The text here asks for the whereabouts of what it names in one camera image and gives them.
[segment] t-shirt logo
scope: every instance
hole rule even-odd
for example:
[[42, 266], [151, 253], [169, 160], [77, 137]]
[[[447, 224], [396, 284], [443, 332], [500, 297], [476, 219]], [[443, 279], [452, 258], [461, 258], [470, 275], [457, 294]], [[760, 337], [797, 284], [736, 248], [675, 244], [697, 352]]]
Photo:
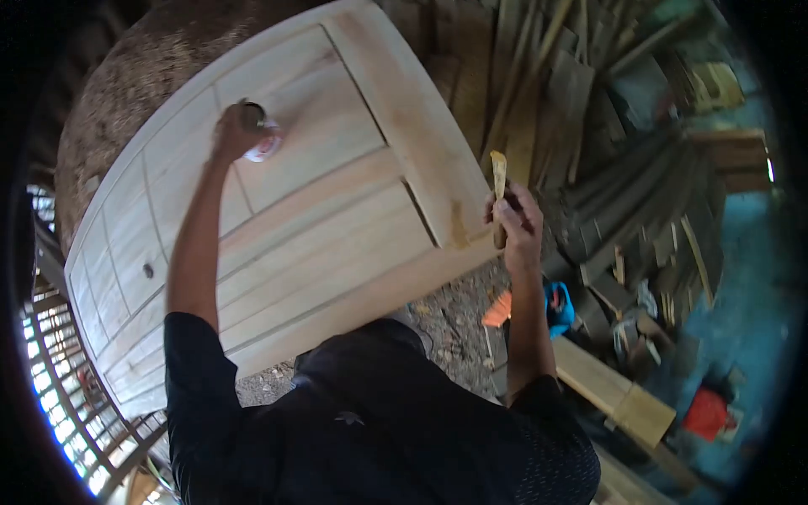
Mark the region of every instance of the t-shirt logo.
[[334, 421], [345, 421], [345, 423], [348, 426], [351, 426], [353, 423], [359, 423], [362, 426], [364, 426], [362, 418], [348, 410], [343, 410], [342, 412], [340, 412], [339, 415], [337, 415], [337, 417], [334, 418]]

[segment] dirt floor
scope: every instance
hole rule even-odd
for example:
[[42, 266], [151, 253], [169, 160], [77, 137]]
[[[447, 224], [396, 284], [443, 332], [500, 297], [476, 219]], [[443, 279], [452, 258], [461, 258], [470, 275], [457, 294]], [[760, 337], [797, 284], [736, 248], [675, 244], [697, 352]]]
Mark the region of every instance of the dirt floor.
[[[490, 303], [509, 285], [501, 259], [445, 284], [402, 308], [410, 324], [427, 335], [430, 359], [457, 384], [484, 398], [494, 396], [480, 320]], [[236, 383], [243, 406], [266, 405], [291, 389], [292, 360], [271, 366]]]

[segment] fingers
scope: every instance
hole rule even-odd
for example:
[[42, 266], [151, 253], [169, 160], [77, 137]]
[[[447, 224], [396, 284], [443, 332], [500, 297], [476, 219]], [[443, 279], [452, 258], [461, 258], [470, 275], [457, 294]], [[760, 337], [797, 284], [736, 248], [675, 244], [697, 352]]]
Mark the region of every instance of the fingers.
[[482, 213], [482, 224], [487, 225], [494, 220], [494, 193], [489, 193], [486, 197], [486, 204]]
[[510, 189], [513, 195], [516, 197], [516, 200], [522, 206], [524, 216], [528, 218], [528, 221], [530, 221], [533, 228], [541, 229], [545, 217], [544, 214], [541, 213], [539, 206], [536, 205], [536, 201], [533, 199], [533, 195], [530, 194], [530, 191], [528, 191], [525, 186], [512, 181]]
[[494, 215], [497, 221], [502, 223], [503, 228], [507, 232], [508, 239], [523, 242], [530, 239], [530, 234], [522, 228], [522, 218], [516, 211], [511, 208], [511, 205], [504, 198], [497, 200], [494, 205]]

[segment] man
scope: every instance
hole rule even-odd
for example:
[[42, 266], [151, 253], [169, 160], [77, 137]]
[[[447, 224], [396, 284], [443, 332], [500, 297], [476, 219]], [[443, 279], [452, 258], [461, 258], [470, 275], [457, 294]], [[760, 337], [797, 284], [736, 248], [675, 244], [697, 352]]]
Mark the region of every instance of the man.
[[486, 203], [507, 231], [513, 306], [508, 409], [451, 382], [392, 319], [298, 360], [295, 388], [242, 409], [217, 336], [219, 206], [230, 164], [261, 140], [240, 106], [217, 126], [171, 256], [165, 320], [171, 464], [199, 503], [589, 503], [600, 466], [562, 405], [541, 286], [543, 216]]

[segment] man's right hand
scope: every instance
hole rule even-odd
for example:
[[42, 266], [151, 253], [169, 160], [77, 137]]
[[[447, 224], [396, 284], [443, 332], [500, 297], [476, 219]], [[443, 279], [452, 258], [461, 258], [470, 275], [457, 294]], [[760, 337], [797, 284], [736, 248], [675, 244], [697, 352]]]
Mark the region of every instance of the man's right hand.
[[[509, 203], [516, 200], [521, 209]], [[507, 233], [505, 241], [505, 268], [512, 280], [539, 280], [541, 284], [541, 232], [545, 217], [527, 188], [510, 182], [505, 198], [494, 202], [494, 195], [486, 200], [485, 223], [496, 217]]]

